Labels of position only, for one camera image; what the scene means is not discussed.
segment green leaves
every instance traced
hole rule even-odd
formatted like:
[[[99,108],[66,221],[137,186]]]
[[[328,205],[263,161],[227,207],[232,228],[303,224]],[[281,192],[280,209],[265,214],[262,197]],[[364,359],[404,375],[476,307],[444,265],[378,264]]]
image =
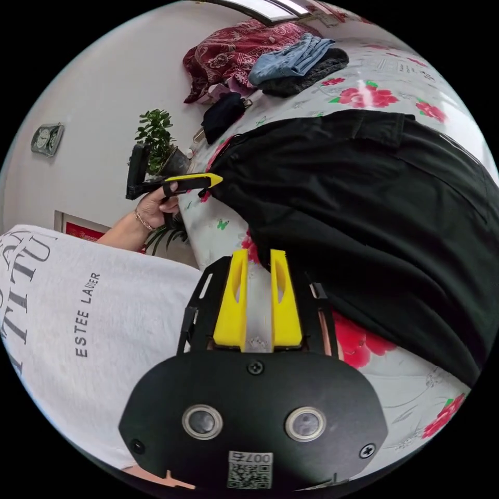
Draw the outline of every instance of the green leaves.
[[[171,116],[164,109],[153,109],[139,117],[141,126],[137,128],[135,141],[146,143],[151,147],[149,171],[154,174],[161,169],[173,151],[172,142],[175,142],[175,139],[167,130],[173,126],[170,121]]]
[[[184,225],[180,214],[169,216],[167,219],[167,223],[165,225],[161,225],[161,227],[158,227],[153,233],[151,233],[149,239],[146,242],[146,250],[148,250],[154,244],[152,249],[152,254],[155,255],[162,239],[167,234],[168,234],[168,238],[166,240],[167,251],[172,241],[178,238],[180,238],[182,242],[186,242],[188,240],[186,226]]]

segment red poster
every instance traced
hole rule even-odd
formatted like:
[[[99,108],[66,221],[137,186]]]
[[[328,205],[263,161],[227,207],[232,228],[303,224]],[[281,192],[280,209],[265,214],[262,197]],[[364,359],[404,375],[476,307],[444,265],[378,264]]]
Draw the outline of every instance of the red poster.
[[[76,238],[86,239],[87,241],[96,241],[104,235],[103,232],[88,229],[87,227],[82,227],[70,222],[66,222],[66,234],[73,235]],[[145,253],[146,250],[143,248],[140,252]]]

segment screw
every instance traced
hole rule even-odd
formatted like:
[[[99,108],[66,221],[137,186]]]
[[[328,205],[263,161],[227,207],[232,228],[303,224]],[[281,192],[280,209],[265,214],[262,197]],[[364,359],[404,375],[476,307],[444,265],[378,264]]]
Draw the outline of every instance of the screw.
[[[135,452],[135,454],[143,454],[146,451],[144,444],[136,438],[132,440],[130,447],[132,448],[132,451]]]
[[[264,371],[264,365],[259,361],[255,360],[248,364],[248,372],[254,376],[258,376]]]
[[[367,459],[368,457],[371,457],[374,454],[375,450],[376,446],[373,443],[368,443],[360,450],[359,457],[361,459]]]

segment human hand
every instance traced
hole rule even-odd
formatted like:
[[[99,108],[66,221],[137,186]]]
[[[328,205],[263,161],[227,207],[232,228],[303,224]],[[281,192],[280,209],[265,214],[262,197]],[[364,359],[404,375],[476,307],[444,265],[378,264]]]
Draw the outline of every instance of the human hand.
[[[178,184],[172,182],[170,190],[175,192]],[[146,194],[137,205],[137,213],[140,218],[153,229],[157,229],[165,223],[165,213],[178,213],[178,198],[176,196],[165,199],[163,188]]]

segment black clothing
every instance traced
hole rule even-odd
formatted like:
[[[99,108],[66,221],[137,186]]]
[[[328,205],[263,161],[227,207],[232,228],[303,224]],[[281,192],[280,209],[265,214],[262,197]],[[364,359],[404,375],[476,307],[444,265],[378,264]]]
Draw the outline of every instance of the black clothing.
[[[201,126],[206,142],[213,144],[235,123],[245,111],[244,99],[237,92],[228,92],[220,97],[203,116]]]
[[[233,137],[212,189],[331,306],[472,386],[499,326],[499,189],[414,116],[346,110]]]

